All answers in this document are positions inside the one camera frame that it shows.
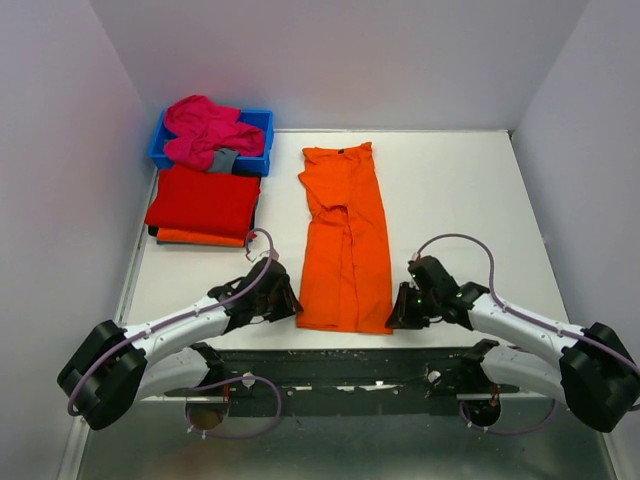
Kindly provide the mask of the orange t-shirt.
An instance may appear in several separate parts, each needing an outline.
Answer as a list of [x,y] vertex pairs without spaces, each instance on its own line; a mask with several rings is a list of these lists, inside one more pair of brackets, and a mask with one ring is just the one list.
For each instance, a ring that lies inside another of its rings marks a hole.
[[388,335],[392,268],[372,144],[305,148],[311,215],[299,300],[299,328]]
[[154,226],[148,226],[147,231],[148,234],[152,237],[155,237],[158,242],[164,243],[195,244],[233,248],[241,248],[245,245],[244,238],[233,238]]

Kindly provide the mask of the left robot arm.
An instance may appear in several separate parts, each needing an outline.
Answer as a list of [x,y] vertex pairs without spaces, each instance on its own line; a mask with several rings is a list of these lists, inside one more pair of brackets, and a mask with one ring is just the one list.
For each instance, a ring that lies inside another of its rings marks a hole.
[[200,342],[226,335],[254,319],[279,321],[301,312],[285,267],[271,258],[249,273],[211,288],[190,306],[157,320],[119,327],[94,326],[57,377],[67,410],[93,430],[119,420],[144,398],[172,390],[214,393],[220,368]]

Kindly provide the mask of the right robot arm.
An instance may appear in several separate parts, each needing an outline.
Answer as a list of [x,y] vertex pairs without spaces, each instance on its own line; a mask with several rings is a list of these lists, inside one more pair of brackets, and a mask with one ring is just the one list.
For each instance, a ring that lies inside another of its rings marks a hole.
[[433,256],[408,264],[390,329],[436,321],[485,334],[446,382],[458,395],[511,386],[564,404],[583,424],[609,433],[639,399],[639,367],[610,327],[581,328],[518,312],[475,282],[458,284]]

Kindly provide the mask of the folded orange t-shirt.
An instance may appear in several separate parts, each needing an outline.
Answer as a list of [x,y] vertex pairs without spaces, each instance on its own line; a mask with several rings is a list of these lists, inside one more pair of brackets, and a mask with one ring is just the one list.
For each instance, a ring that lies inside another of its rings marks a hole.
[[245,245],[244,238],[233,238],[154,226],[148,226],[147,231],[148,234],[152,237],[155,237],[158,242],[164,243],[195,244],[233,248],[241,248]]

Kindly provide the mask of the folded red t-shirt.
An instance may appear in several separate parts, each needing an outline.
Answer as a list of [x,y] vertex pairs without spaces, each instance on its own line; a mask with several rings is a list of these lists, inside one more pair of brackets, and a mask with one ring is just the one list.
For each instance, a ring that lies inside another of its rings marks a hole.
[[175,165],[159,172],[145,223],[243,240],[252,229],[260,192],[259,177]]

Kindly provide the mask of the grey garment in bin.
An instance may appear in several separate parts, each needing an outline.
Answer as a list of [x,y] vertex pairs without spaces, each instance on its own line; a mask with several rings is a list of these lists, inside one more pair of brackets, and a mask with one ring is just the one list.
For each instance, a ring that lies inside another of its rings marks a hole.
[[208,168],[208,173],[228,174],[233,171],[234,163],[239,153],[229,148],[216,150],[213,155],[213,162]]

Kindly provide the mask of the pink t-shirt in bin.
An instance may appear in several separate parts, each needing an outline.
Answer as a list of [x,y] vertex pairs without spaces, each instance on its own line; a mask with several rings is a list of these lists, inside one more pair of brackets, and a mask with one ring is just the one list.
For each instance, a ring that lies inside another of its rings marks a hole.
[[163,152],[175,164],[206,171],[216,150],[229,148],[240,156],[264,153],[265,133],[240,120],[242,110],[218,105],[203,95],[191,95],[171,105],[164,127],[173,135]]

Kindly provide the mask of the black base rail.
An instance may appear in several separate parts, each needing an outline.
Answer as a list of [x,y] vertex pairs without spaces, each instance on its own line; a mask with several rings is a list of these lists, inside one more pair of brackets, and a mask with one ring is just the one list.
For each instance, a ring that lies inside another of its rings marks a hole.
[[209,369],[205,391],[167,395],[226,403],[236,417],[454,416],[460,400],[486,402],[498,390],[472,376],[468,347],[196,350]]

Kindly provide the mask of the aluminium extrusion frame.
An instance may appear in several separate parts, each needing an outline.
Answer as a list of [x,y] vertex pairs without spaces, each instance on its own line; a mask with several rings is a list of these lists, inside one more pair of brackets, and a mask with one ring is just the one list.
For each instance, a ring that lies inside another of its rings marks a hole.
[[74,420],[57,477],[141,479],[189,442],[181,407],[177,401],[143,401],[99,431]]

